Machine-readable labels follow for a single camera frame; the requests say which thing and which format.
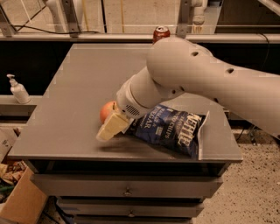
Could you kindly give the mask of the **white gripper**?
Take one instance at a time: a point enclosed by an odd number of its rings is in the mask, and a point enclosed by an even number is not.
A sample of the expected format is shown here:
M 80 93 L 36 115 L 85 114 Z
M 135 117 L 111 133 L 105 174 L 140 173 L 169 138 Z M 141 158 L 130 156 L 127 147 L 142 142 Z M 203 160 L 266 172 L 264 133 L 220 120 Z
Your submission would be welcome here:
M 116 93 L 116 103 L 122 114 L 112 112 L 100 127 L 96 139 L 108 141 L 129 127 L 129 118 L 137 119 L 149 113 L 151 107 L 146 103 L 150 91 L 151 85 L 146 81 L 127 80 Z

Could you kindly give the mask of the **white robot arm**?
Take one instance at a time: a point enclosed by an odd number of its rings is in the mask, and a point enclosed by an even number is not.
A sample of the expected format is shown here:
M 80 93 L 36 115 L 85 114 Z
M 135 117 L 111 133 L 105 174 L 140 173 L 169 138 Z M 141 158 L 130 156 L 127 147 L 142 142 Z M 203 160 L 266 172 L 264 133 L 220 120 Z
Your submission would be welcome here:
M 280 136 L 280 76 L 234 66 L 205 47 L 182 38 L 163 38 L 148 51 L 146 66 L 116 93 L 117 110 L 100 127 L 108 141 L 161 102 L 183 93 L 216 100 L 273 137 Z

